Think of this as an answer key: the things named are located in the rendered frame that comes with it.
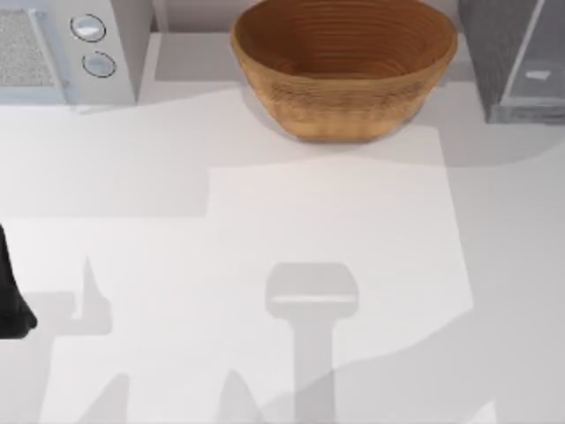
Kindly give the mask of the pale microwave oven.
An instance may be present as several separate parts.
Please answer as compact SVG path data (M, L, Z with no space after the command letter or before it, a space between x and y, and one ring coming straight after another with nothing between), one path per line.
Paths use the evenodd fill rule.
M70 19L100 18L99 42L83 42ZM125 106L138 101L154 20L154 0L0 0L0 105ZM111 56L116 72L99 79L84 55Z

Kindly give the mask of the round microwave knob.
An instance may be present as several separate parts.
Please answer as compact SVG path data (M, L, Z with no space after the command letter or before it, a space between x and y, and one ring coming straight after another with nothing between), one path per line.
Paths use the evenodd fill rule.
M84 55L81 59L82 67L89 75L106 79L111 77L117 70L115 60L106 53L94 51Z
M104 22L93 14L83 14L70 19L72 34L83 42L99 42L107 29Z

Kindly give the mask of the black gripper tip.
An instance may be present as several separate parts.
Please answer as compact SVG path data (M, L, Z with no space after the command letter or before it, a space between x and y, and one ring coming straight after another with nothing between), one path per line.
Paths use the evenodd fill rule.
M0 224L0 340L23 339L38 320L17 285L4 227Z

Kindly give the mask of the brown woven basket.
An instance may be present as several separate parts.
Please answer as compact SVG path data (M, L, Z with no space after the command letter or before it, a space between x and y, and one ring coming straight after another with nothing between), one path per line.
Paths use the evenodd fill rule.
M370 140L423 105L457 31L422 0L259 0L230 29L255 97L306 140Z

